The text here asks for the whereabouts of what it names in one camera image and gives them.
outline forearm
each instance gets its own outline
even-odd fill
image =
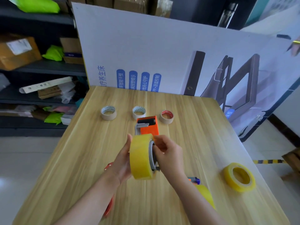
[[[54,225],[96,225],[100,222],[120,181],[108,169]]]
[[[173,181],[171,180],[170,184],[179,196],[191,225],[227,224],[187,177],[184,176]]]

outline black and yellow striped tape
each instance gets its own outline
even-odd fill
[[[287,163],[285,160],[253,160],[255,164]]]

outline black baseboard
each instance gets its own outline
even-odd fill
[[[276,115],[271,114],[268,120],[297,148],[300,147],[300,137],[287,127]]]

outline person's right hand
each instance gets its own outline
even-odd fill
[[[165,135],[154,136],[153,150],[159,168],[169,182],[185,176],[182,148]]]

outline person's left hand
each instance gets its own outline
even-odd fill
[[[111,171],[117,175],[120,184],[123,181],[126,181],[131,177],[131,169],[130,169],[130,162],[129,162],[129,148],[132,141],[131,134],[127,134],[127,141],[121,151],[118,153],[116,159],[114,160],[113,164],[111,165]]]

